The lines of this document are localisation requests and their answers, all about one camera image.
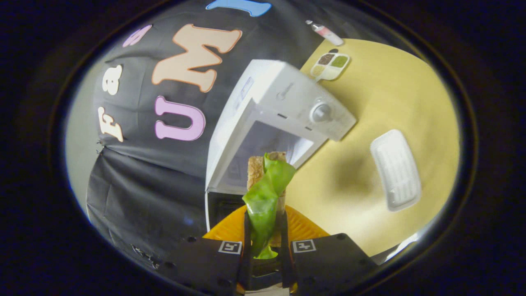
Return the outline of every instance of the lettuce leaf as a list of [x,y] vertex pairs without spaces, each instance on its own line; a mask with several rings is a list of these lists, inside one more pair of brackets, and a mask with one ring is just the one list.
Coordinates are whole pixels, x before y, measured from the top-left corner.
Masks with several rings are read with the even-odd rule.
[[270,160],[264,156],[265,174],[243,196],[247,204],[248,216],[252,225],[252,255],[256,259],[271,259],[277,253],[268,245],[276,223],[276,206],[287,185],[296,173],[296,169],[280,160]]

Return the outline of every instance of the microwave knob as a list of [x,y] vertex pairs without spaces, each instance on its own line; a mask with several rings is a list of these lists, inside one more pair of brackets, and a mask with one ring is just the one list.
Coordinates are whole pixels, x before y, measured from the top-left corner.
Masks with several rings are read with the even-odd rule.
[[331,121],[331,108],[327,104],[320,104],[312,108],[310,120],[312,122]]

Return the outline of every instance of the white plastic tray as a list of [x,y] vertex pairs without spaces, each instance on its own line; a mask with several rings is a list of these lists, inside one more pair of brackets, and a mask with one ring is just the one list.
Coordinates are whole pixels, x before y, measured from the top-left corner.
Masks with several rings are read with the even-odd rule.
[[402,132],[390,130],[376,138],[371,154],[382,179],[387,208],[395,212],[417,203],[422,195],[420,177]]

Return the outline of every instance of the table surface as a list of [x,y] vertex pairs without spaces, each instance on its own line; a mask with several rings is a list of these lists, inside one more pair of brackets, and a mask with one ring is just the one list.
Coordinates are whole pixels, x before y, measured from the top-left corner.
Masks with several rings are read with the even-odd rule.
[[[336,48],[351,62],[333,81],[320,81],[357,118],[340,141],[328,140],[287,187],[286,203],[330,234],[348,234],[367,255],[385,251],[426,225],[447,201],[459,166],[460,133],[453,102],[423,60],[392,46],[325,40],[301,71]],[[405,136],[417,164],[420,201],[387,209],[371,142],[391,129]]]

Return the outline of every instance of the letter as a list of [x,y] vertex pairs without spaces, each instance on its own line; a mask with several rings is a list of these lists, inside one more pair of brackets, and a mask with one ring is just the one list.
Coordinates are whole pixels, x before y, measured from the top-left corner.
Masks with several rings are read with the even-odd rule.
[[102,78],[102,89],[110,95],[115,95],[119,89],[119,78],[123,73],[123,67],[118,65],[116,67],[108,68]]
[[138,29],[137,31],[133,32],[126,41],[123,43],[123,47],[126,46],[132,46],[135,45],[137,42],[139,42],[143,36],[151,29],[151,25],[147,25],[141,29]]
[[155,134],[159,139],[168,137],[182,141],[193,141],[203,134],[206,125],[205,115],[198,108],[168,102],[163,96],[158,96],[155,100],[155,113],[157,113],[157,115],[163,115],[166,112],[187,116],[192,120],[192,124],[189,128],[183,129],[181,127],[166,125],[164,122],[158,120],[155,123]]
[[239,9],[248,12],[252,17],[257,17],[262,16],[267,11],[269,11],[272,7],[272,4],[248,0],[215,0],[214,2],[208,4],[206,9],[210,10],[216,7]]
[[120,128],[120,125],[118,123],[115,123],[115,125],[112,125],[113,123],[113,117],[104,114],[104,107],[98,108],[99,113],[99,125],[100,125],[100,131],[103,134],[109,134],[114,137],[116,137],[119,142],[122,142],[123,139],[123,130]]
[[175,80],[199,86],[203,93],[209,92],[216,80],[216,71],[194,71],[192,68],[218,65],[221,58],[206,46],[217,48],[220,53],[227,53],[241,38],[240,30],[223,31],[183,26],[174,35],[173,41],[186,50],[185,53],[166,58],[157,63],[151,75],[151,82],[159,84],[163,80]]

